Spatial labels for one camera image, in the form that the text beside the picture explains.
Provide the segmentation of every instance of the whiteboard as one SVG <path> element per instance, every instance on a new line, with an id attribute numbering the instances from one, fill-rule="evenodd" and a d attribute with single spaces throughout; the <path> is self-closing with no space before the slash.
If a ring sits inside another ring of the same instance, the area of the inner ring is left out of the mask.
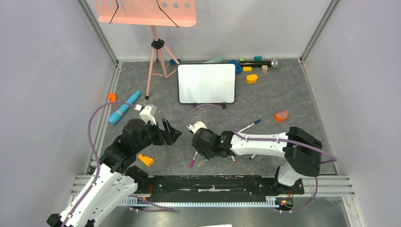
<path id="1" fill-rule="evenodd" d="M 180 64 L 177 73 L 181 104 L 235 101 L 234 64 Z"/>

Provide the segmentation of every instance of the pink tripod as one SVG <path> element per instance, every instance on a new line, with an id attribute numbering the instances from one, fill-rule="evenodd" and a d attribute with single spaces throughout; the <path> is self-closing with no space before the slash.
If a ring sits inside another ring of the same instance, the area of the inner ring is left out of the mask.
<path id="1" fill-rule="evenodd" d="M 177 71 L 177 69 L 175 69 L 172 72 L 170 72 L 170 74 L 167 74 L 166 63 L 164 62 L 162 48 L 164 48 L 167 51 L 167 53 L 173 58 L 173 60 L 175 61 L 175 63 L 177 65 L 180 64 L 179 61 L 171 53 L 171 51 L 164 44 L 164 41 L 159 39 L 159 37 L 157 36 L 156 27 L 154 25 L 151 25 L 150 28 L 152 29 L 153 39 L 154 40 L 152 42 L 152 56 L 150 57 L 150 66 L 149 66 L 149 74 L 148 74 L 148 86 L 146 88 L 146 96 L 145 96 L 146 100 L 149 99 L 150 80 L 152 79 L 152 76 L 162 76 L 164 78 L 169 78 L 173 73 L 175 73 Z M 160 60 L 161 60 L 160 63 L 162 64 L 163 74 L 153 73 L 152 72 L 152 70 L 153 70 L 153 60 L 155 58 L 155 54 L 156 54 L 156 61 L 159 61 L 159 57 L 160 57 Z"/>

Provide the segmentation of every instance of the yellow block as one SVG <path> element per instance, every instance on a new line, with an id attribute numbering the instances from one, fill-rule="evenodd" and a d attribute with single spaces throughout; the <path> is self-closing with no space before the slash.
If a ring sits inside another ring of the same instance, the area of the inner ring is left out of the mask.
<path id="1" fill-rule="evenodd" d="M 256 75 L 256 74 L 251 74 L 251 75 L 246 76 L 245 82 L 247 84 L 254 84 L 257 81 L 258 81 L 258 75 Z"/>
<path id="2" fill-rule="evenodd" d="M 143 156 L 143 155 L 138 155 L 138 158 L 145 163 L 145 165 L 147 165 L 148 167 L 151 166 L 155 161 L 148 156 Z"/>
<path id="3" fill-rule="evenodd" d="M 244 72 L 252 72 L 252 67 L 245 66 L 245 67 L 242 67 L 242 70 L 243 70 Z"/>

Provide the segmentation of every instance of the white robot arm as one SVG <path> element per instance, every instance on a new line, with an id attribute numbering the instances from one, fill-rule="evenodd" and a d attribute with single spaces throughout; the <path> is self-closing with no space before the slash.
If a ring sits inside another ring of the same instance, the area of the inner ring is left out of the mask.
<path id="1" fill-rule="evenodd" d="M 279 139 L 297 140 L 311 146 L 322 148 L 322 143 L 297 127 L 291 127 L 289 132 L 272 135 L 250 135 L 232 131 L 224 131 L 220 135 L 207 129 L 203 122 L 197 122 L 188 127 L 194 134 L 192 146 L 206 159 L 215 156 L 228 157 L 239 155 L 268 155 L 285 158 L 288 162 L 280 166 L 276 175 L 279 184 L 292 187 L 304 176 L 318 176 L 320 173 L 321 154 Z"/>
<path id="2" fill-rule="evenodd" d="M 51 227 L 60 227 L 66 221 L 66 227 L 97 227 L 105 217 L 127 196 L 133 194 L 148 176 L 136 166 L 136 155 L 150 145 L 172 145 L 181 135 L 180 131 L 170 126 L 163 119 L 165 130 L 159 126 L 153 117 L 154 105 L 145 107 L 137 105 L 141 119 L 131 119 L 112 145 L 106 148 L 100 157 L 100 169 L 96 183 L 95 174 L 85 185 L 76 199 L 60 214 L 52 214 L 47 219 Z M 78 203 L 73 215 L 71 209 Z"/>

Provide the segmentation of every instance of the white wall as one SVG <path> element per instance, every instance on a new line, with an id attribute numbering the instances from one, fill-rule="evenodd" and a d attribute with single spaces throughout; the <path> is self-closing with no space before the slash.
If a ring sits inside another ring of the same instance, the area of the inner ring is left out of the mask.
<path id="1" fill-rule="evenodd" d="M 0 226 L 44 227 L 89 159 L 113 71 L 76 1 L 0 2 Z"/>
<path id="2" fill-rule="evenodd" d="M 87 1 L 97 17 L 96 0 Z M 329 2 L 197 0 L 194 26 L 157 29 L 177 58 L 299 57 Z M 100 26 L 120 60 L 150 59 L 153 36 L 149 26 L 108 23 Z"/>
<path id="3" fill-rule="evenodd" d="M 366 226 L 401 226 L 401 1 L 340 1 L 306 60 Z"/>

